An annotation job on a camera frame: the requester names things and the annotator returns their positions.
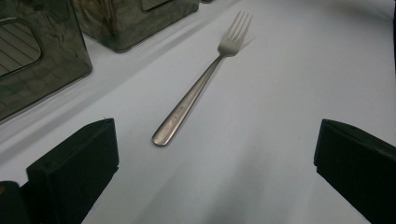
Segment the fork head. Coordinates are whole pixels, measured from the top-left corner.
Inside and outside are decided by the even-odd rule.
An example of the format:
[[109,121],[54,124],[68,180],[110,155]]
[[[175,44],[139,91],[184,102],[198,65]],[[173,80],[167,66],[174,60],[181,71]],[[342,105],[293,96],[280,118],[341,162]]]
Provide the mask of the fork head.
[[239,12],[227,33],[221,39],[219,53],[225,57],[232,57],[241,49],[245,35],[253,16]]

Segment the metal fork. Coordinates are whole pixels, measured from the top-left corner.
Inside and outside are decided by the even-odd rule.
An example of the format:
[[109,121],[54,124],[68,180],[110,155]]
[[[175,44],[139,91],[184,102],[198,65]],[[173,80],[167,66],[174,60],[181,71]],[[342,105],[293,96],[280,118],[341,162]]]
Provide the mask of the metal fork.
[[152,141],[156,146],[165,147],[168,145],[170,140],[179,129],[181,123],[190,112],[196,99],[198,98],[212,73],[215,71],[219,62],[225,57],[233,57],[241,49],[252,17],[253,16],[249,16],[245,12],[242,13],[242,15],[241,12],[238,13],[235,20],[233,21],[233,24],[221,39],[218,48],[219,57],[209,65],[201,77],[195,82],[191,89],[163,121],[157,132],[155,132],[155,134],[152,136]]

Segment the silver fork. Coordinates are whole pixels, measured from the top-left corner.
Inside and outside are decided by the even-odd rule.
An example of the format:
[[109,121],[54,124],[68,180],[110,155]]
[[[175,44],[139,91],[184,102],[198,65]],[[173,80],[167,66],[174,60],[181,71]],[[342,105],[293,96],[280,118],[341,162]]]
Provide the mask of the silver fork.
[[241,49],[245,35],[253,16],[249,16],[245,12],[238,13],[233,24],[231,24],[227,33],[221,39],[219,44],[219,57],[209,65],[201,77],[195,82],[186,95],[180,100],[177,106],[172,110],[168,117],[163,121],[157,132],[152,136],[153,143],[158,147],[165,147],[173,138],[181,123],[190,112],[196,99],[215,71],[219,62],[225,57],[233,57]]

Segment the white surface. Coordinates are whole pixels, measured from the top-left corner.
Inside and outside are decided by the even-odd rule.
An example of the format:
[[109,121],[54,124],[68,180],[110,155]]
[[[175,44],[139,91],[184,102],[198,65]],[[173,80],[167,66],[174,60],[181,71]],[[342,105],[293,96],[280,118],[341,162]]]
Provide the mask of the white surface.
[[[313,164],[322,119],[396,146],[393,1],[215,0],[132,50],[86,38],[93,72],[0,126],[0,179],[82,126],[116,121],[120,169],[84,223],[368,223]],[[215,72],[169,147],[151,136],[217,57],[239,10],[247,45]]]

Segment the fork handle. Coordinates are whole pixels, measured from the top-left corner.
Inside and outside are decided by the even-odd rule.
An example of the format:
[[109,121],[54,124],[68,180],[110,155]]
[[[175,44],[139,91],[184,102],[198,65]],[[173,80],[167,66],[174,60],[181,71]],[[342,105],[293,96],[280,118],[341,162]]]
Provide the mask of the fork handle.
[[209,65],[201,77],[195,82],[190,90],[184,95],[184,97],[178,102],[177,106],[172,110],[168,117],[163,121],[157,132],[152,136],[153,143],[158,147],[165,147],[171,141],[181,123],[189,114],[192,106],[197,100],[199,94],[204,89],[205,84],[209,80],[210,76],[215,71],[219,62],[224,58],[220,56]]

